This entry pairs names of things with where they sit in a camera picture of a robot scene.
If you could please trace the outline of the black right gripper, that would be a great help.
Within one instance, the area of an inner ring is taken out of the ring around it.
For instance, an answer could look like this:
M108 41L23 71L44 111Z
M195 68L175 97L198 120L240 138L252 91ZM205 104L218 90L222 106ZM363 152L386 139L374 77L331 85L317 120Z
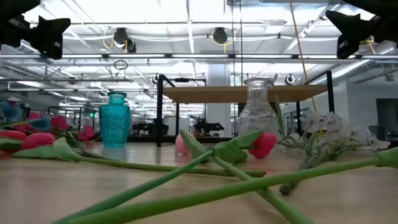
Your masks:
M337 58L348 58L359 50L360 40L374 37L381 43L385 40L398 44L398 15L375 17L369 20L361 18L360 14L346 15L338 11L327 11L327 19L341 32L337 40Z

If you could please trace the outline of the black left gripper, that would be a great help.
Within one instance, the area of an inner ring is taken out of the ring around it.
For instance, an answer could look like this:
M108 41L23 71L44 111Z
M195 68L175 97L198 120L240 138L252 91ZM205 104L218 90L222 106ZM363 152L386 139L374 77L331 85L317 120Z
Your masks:
M62 35L71 25L69 18L47 20L39 16L38 24L31 29L30 23L24 17L14 17L6 20L0 17L0 48L2 45L20 47L21 40L30 42L32 30L37 34L50 35L56 39L44 40L40 53L48 58L62 58Z

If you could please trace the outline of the red blossom spray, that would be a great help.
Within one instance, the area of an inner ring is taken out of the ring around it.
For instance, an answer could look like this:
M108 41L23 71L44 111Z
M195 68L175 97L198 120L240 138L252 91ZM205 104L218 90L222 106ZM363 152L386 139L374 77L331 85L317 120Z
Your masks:
M32 113L29 118L36 117L37 113ZM50 116L51 128L48 130L36 130L27 128L23 132L27 137L22 142L22 149L31 149L38 146L52 145L55 140L59 138L65 138L67 143L71 147L77 147L84 149L85 146L92 145L99 137L93 131L90 125L84 127L84 129L77 134L68 129L67 122L64 116Z

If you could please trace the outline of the white flower bunch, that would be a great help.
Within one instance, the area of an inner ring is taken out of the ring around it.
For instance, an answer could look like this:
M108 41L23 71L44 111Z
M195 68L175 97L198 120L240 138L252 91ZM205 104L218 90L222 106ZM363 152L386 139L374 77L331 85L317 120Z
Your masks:
M282 133L277 142L302 151L303 160L297 171L320 167L321 163L336 159L346 151L380 149L382 152L390 145L387 141L378 140L368 130L344 126L342 118L334 112L318 114L310 110L298 120L304 124L303 133ZM290 192L300 181L281 184L281 189Z

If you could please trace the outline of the red tulip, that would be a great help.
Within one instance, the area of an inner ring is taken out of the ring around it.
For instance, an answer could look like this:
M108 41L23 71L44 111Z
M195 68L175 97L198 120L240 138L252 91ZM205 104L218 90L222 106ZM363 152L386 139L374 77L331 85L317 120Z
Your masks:
M115 196L112 196L102 202L91 205L79 212L73 213L63 219L57 220L55 224L67 224L70 220L89 215L92 213L102 212L115 208L134 197L137 197L149 190L152 190L188 171L192 171L193 168L201 162L206 162L210 157L216 157L222 161L229 162L241 162L246 160L247 155L244 152L246 149L251 155L256 158L263 158L271 151L274 147L277 138L272 133L260 133L255 131L249 134L238 136L228 142L219 142L211 148L206 148L200 144L186 131L181 131L177 138L183 141L183 145L188 148L190 155L193 160L187 165L180 167L169 174L166 174L158 179L150 180L146 183L138 185L125 192L121 192Z
M0 135L0 150L10 153L12 157L30 159L58 159L60 161L90 162L128 169L173 172L180 170L181 174L205 174L231 176L223 169L197 168L193 163L183 167L162 166L153 164L137 164L110 159L99 154L85 151L80 141L69 133L55 137L51 133L38 132L26 135L20 131L9 131L8 136Z

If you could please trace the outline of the orange tulip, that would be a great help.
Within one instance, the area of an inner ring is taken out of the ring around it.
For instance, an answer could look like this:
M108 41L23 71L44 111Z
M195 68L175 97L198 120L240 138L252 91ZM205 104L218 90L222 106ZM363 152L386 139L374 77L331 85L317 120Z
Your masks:
M0 131L0 151L8 154L20 151L26 137L27 135L20 131Z

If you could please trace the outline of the teal glass vase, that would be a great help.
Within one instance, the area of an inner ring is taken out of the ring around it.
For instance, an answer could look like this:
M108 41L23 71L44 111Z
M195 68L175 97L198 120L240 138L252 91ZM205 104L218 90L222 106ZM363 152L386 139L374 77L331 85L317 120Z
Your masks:
M105 147L123 147L131 128L131 110L125 105L127 94L108 92L109 101L99 108L101 140Z

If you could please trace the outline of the clear glass vase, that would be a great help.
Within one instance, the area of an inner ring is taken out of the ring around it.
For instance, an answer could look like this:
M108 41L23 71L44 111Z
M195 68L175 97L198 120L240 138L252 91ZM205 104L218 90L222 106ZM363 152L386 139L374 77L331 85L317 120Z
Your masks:
M269 103L268 88L272 86L270 78L249 78L244 81L247 86L247 101L239 113L238 134L249 134L262 130L279 137L279 125L275 110Z

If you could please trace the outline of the pink tulip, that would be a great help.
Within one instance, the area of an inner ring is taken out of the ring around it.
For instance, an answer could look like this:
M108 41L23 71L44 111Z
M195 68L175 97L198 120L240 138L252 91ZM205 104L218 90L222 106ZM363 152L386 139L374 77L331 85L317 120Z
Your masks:
M183 137L180 134L177 135L175 140L175 148L178 153L188 154L191 156L194 153L188 148L188 145L183 141ZM213 158L214 162L222 167L224 170L230 172L242 181L253 180L253 178L232 164L225 162L218 157ZM283 199L281 199L276 193L265 188L257 190L256 193L260 195L265 201L271 204L290 224L314 224L304 214L300 213L293 206L289 205Z

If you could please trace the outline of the wooden shelf black legs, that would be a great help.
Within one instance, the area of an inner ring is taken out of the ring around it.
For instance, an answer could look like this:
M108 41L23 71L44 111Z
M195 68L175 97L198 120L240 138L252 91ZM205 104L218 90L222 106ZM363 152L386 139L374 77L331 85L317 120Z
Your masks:
M318 77L326 76L325 85L312 85L311 81L305 82L303 85L276 85L268 90L268 98L270 103L278 100L280 103L295 103L296 115L300 117L300 102L326 92L328 96L328 109L334 112L334 94L332 72L327 70L318 75ZM160 74L157 81L157 107L155 124L157 130L155 132L155 143L160 146L167 139L162 136L162 108L163 97L169 97L175 105L175 135L179 134L179 104L180 103L238 103L240 105L247 102L245 86L199 86L199 87L176 87L173 79L168 79L165 75Z

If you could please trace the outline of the long ceiling light bar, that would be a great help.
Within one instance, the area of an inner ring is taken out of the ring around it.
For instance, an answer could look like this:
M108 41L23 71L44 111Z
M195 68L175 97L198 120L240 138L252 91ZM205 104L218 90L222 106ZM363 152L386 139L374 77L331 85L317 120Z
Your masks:
M42 59L48 58L39 54L0 54L0 59L28 58ZM187 58L187 59L299 59L298 54L65 54L61 59L132 59L132 58ZM339 59L336 55L303 55L304 59L334 60ZM398 55L351 55L350 60L395 60Z

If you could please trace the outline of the grey waste bin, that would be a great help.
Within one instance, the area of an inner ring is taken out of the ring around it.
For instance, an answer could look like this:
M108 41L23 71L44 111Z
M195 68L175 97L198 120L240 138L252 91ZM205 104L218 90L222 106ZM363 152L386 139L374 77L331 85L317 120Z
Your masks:
M386 133L387 133L386 126L374 125L374 126L368 126L368 129L379 140L382 140L382 139L386 138Z

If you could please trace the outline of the distant black robot station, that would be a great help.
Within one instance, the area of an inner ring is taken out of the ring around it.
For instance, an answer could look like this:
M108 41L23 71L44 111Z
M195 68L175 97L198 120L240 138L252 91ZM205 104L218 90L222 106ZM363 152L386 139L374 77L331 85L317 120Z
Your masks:
M193 122L193 135L204 137L219 137L218 133L211 135L211 131L224 131L220 123L208 123L205 118L191 116Z
M132 125L134 136L155 136L157 131L156 120L151 123L137 123Z

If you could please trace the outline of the distant black frame enclosure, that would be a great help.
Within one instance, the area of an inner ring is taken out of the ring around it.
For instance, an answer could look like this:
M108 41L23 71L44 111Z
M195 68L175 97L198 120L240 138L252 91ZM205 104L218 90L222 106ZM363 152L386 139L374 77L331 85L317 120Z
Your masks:
M90 125L95 134L100 132L99 109L80 106L49 106L44 112L50 115L65 117L68 129L80 132L85 126Z

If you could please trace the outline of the black metal rig frame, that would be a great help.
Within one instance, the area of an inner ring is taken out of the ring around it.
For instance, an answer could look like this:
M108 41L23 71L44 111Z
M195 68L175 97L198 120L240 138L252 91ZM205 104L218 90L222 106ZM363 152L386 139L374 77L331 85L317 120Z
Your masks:
M223 141L229 141L231 138L219 138L219 137L196 137L196 140L198 140L200 143L218 143L218 142L223 142ZM127 142L153 142L156 143L157 139L155 136L144 136L144 137L128 137ZM160 142L166 142L166 143L174 143L175 142L175 136L161 136L160 137ZM388 149L393 148L393 147L398 147L398 140L389 140L390 145L388 146Z

